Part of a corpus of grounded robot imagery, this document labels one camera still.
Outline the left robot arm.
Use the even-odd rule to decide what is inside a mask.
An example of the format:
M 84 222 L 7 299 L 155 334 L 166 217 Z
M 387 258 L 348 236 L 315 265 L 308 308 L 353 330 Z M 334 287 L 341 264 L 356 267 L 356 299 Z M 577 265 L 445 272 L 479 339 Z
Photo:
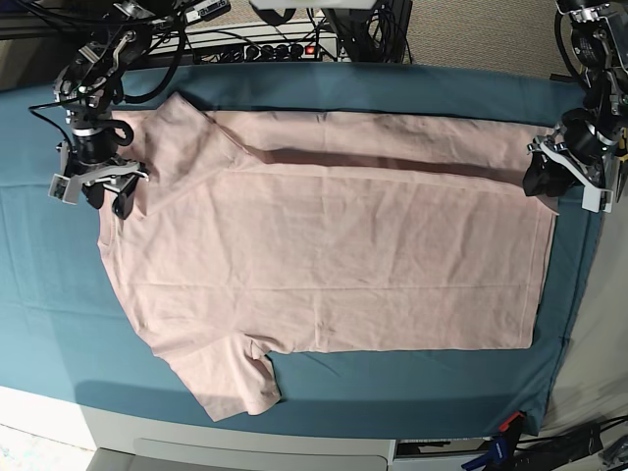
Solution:
M 579 185 L 583 209 L 609 213 L 627 184 L 627 3 L 558 1 L 554 38 L 584 98 L 528 145 L 523 189 L 560 197 Z

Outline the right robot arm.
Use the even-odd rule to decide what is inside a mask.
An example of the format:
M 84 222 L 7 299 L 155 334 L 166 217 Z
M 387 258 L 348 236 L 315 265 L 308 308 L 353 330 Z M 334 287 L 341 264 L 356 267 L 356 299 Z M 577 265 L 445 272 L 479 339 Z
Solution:
M 73 61 L 58 75 L 53 107 L 61 107 L 69 126 L 57 146 L 61 169 L 52 178 L 49 195 L 66 204 L 81 197 L 100 209 L 105 194 L 114 195 L 112 211 L 124 220 L 132 211 L 137 184 L 148 178 L 146 166 L 123 157 L 119 150 L 134 139 L 130 124 L 116 119 L 120 103 L 141 104 L 158 96 L 174 76 L 183 56 L 180 44 L 162 81 L 139 96 L 124 93 L 123 75 L 159 43 L 159 34 L 185 35 L 185 1 L 116 1 Z

